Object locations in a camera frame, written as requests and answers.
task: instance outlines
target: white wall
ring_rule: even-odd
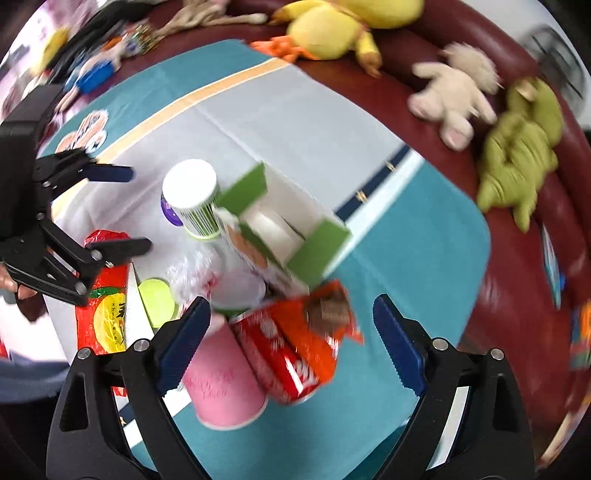
[[[558,22],[538,0],[463,0],[482,15],[496,23],[507,34],[521,42],[535,27],[547,24],[555,29],[575,51]],[[591,126],[591,76],[585,73],[585,106],[578,120],[583,127]]]

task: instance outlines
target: open cardboard box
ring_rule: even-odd
[[[286,296],[307,294],[349,230],[291,180],[261,163],[213,208],[228,245]]]

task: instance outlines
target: maroon leather sofa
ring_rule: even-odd
[[[272,14],[286,3],[233,0],[229,13]],[[163,26],[180,7],[181,0],[155,7],[151,24]],[[124,62],[93,97],[154,63],[192,48],[227,38],[266,40],[284,31],[284,27],[236,25],[199,28],[168,37],[148,54]],[[366,75],[353,55],[338,61],[301,60],[298,66],[380,120],[474,198],[478,188],[475,160],[486,127],[475,124],[475,140],[464,152],[445,147],[437,125],[418,120],[408,111],[408,96],[426,85],[425,80],[412,75],[411,66],[438,60],[440,49],[452,41],[481,48],[496,63],[505,85],[535,76],[535,61],[496,25],[460,0],[426,0],[424,14],[417,22],[400,30],[377,31],[375,37],[384,57],[379,79]],[[491,99],[498,112],[504,108],[503,97],[501,92]],[[466,349],[503,349],[517,376],[532,424],[544,430],[555,428],[568,409],[578,408],[588,383],[586,373],[570,371],[569,346],[572,308],[591,297],[591,149],[565,103],[563,111],[566,127],[556,148],[560,168],[547,178],[535,213],[536,220],[550,233],[567,278],[563,308],[554,308],[537,224],[523,234],[508,210],[494,209],[486,215],[491,258],[462,340]]]

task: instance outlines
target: pink cup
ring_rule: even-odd
[[[255,421],[267,406],[225,318],[212,314],[211,324],[183,377],[197,418],[213,430],[236,430]]]

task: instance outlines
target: green stuffed dinosaur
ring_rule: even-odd
[[[546,174],[558,168],[552,149],[562,136],[562,111],[540,79],[517,81],[507,106],[484,143],[476,203],[482,213],[512,207],[515,223],[527,232]]]

